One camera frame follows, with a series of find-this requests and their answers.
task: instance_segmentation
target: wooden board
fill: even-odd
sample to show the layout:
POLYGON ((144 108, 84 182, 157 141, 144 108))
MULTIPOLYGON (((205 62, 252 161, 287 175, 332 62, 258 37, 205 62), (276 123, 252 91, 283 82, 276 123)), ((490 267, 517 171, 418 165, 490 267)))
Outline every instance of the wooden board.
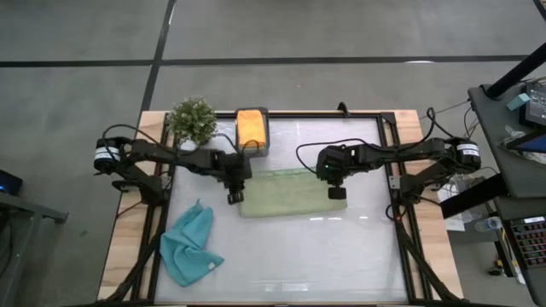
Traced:
MULTIPOLYGON (((306 112, 310 111, 279 111, 279 112, 306 112)), ((312 111, 314 113, 331 113, 332 111, 312 111)), ((398 134, 401 143, 417 142, 422 139, 421 126, 417 111, 415 110, 368 110, 368 111, 352 111, 353 113, 377 113, 377 112, 394 112, 396 114, 398 134)), ((151 137, 160 139, 161 130, 165 112, 144 112, 142 113, 139 128, 148 133, 151 137)), ((428 161, 416 161, 406 163, 406 169, 410 174, 416 174, 430 165, 428 161)), ((139 165, 144 171, 149 174, 154 172, 154 163, 142 162, 139 165)), ((437 196, 432 192, 425 192, 423 196, 437 200, 437 196)), ((119 210, 135 204, 140 200, 138 192, 129 192, 121 198, 119 210)), ((436 272, 439 279, 458 297, 462 298, 461 283, 456 271, 451 245, 447 235, 447 230, 444 226, 444 218, 440 208, 426 201, 415 206, 415 214, 419 225, 421 243, 423 251, 428 263, 436 272)), ((116 221, 113 229, 113 236, 110 243, 110 248, 107 255, 107 262, 104 268, 104 273, 98 293, 98 299, 106 298, 113 293, 118 284, 124 280, 126 275, 131 270, 133 264, 137 260, 140 238, 142 236, 142 227, 146 216, 146 206, 139 205, 125 213, 119 220, 116 221)), ((148 289, 149 272, 151 261, 148 262, 145 271, 145 278, 142 283, 141 296, 145 297, 148 289)), ((411 264, 415 289, 418 297, 421 297, 421 283, 415 263, 411 264)))

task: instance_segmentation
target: potted plant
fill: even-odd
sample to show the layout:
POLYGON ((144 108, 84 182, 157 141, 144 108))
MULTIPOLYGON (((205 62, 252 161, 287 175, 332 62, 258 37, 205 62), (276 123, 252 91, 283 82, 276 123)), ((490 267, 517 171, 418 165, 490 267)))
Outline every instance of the potted plant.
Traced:
POLYGON ((196 147, 207 143, 216 130, 214 109, 201 96, 190 96, 175 104, 168 122, 180 144, 191 141, 196 147))

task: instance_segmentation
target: green towel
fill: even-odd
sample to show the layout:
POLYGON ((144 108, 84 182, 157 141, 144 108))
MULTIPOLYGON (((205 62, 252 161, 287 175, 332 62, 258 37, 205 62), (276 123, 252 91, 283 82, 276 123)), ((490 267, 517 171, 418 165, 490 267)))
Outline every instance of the green towel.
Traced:
POLYGON ((242 217, 278 217, 347 208, 346 200, 330 200, 330 186, 306 169, 264 171, 245 181, 242 217))

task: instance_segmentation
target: computer monitor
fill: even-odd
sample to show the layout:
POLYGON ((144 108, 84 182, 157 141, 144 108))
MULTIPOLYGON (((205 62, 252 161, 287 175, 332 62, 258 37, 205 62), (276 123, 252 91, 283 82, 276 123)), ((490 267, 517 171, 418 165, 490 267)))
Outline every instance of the computer monitor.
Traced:
POLYGON ((541 129, 515 139, 506 144, 506 148, 546 154, 546 129, 541 129))

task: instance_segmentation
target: light blue towel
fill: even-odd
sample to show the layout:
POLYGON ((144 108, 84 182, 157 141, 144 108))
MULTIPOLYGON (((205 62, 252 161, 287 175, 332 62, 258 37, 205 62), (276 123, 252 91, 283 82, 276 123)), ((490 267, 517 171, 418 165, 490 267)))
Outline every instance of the light blue towel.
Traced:
POLYGON ((224 259, 203 251, 212 226, 212 209, 199 200, 161 236, 160 253, 167 272, 187 287, 218 267, 224 259))

